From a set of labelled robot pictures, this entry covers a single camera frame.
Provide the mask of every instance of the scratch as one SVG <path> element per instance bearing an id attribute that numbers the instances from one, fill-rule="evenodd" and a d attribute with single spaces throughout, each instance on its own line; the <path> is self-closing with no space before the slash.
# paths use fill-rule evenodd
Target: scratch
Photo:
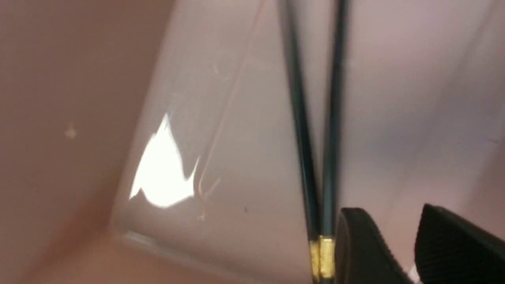
<path id="1" fill-rule="evenodd" d="M 214 181 L 214 183 L 212 184 L 212 186 L 209 189 L 209 191 L 207 191 L 206 193 L 204 193 L 205 199 L 207 199 L 214 192 L 214 190 L 216 189 L 216 187 L 219 185 L 220 182 L 221 182 L 221 178 L 220 177 L 218 179 L 216 179 L 216 181 Z"/>

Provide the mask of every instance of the dark metal rod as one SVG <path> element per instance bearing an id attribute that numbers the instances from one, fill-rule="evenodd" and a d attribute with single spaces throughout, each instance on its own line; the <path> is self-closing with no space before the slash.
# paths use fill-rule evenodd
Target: dark metal rod
<path id="1" fill-rule="evenodd" d="M 302 192 L 307 224 L 307 236 L 311 247 L 314 282 L 319 277 L 320 217 L 317 200 L 316 176 L 304 97 L 302 67 L 299 56 L 294 7 L 292 0 L 279 2 L 285 64 L 289 81 L 296 145 L 300 164 Z"/>
<path id="2" fill-rule="evenodd" d="M 347 0 L 339 0 L 335 5 L 333 63 L 328 106 L 327 132 L 323 161 L 323 202 L 321 221 L 321 284 L 334 283 L 334 270 L 324 267 L 325 257 L 333 260 L 336 245 L 335 223 L 338 213 L 338 192 L 340 182 L 342 111 L 344 92 L 344 57 L 347 23 Z"/>

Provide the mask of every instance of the white porcelain surface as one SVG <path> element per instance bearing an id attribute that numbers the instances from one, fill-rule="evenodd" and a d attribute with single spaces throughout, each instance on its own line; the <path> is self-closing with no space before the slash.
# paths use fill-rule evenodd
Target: white porcelain surface
<path id="1" fill-rule="evenodd" d="M 303 3 L 299 15 L 318 165 L 330 7 Z M 342 204 L 372 214 L 405 270 L 423 203 L 466 214 L 501 139 L 504 15 L 499 1 L 352 2 Z M 146 145 L 158 146 L 143 171 L 159 182 L 132 196 Z M 117 204 L 114 229 L 176 255 L 260 282 L 310 281 L 274 1 L 176 3 Z"/>

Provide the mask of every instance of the black plastic part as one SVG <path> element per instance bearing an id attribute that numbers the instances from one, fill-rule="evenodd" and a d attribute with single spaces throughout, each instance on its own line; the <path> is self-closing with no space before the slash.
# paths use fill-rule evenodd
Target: black plastic part
<path id="1" fill-rule="evenodd" d="M 424 206 L 415 253 L 424 284 L 505 283 L 505 242 L 442 207 Z"/>
<path id="2" fill-rule="evenodd" d="M 412 284 L 365 210 L 340 210 L 337 240 L 337 284 Z"/>

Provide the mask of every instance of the stain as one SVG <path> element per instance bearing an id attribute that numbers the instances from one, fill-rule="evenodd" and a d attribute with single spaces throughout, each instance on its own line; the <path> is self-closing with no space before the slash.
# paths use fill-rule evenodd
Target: stain
<path id="1" fill-rule="evenodd" d="M 493 138 L 488 138 L 487 141 L 491 142 L 493 144 L 498 144 L 500 142 L 498 139 L 493 139 Z"/>
<path id="2" fill-rule="evenodd" d="M 68 128 L 65 130 L 64 134 L 69 140 L 72 140 L 77 136 L 77 130 L 75 130 L 74 123 L 72 121 L 68 124 Z"/>

